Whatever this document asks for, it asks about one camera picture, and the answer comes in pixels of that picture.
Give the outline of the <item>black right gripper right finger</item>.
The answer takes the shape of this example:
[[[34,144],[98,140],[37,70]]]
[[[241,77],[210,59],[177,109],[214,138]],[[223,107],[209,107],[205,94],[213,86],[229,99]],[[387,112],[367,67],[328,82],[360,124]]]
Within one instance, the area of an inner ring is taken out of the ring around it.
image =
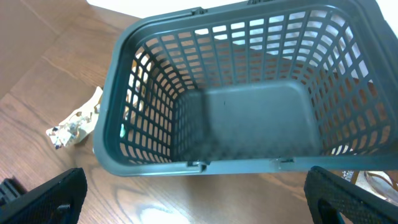
[[[397,207],[318,166],[307,173],[305,197],[314,223],[397,223]]]

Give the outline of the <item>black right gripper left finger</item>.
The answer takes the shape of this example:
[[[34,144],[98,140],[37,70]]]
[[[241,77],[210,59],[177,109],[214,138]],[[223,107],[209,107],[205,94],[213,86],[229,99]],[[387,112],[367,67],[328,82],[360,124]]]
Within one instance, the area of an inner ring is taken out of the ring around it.
[[[72,168],[27,191],[15,178],[1,182],[1,223],[77,223],[88,190],[82,168]]]

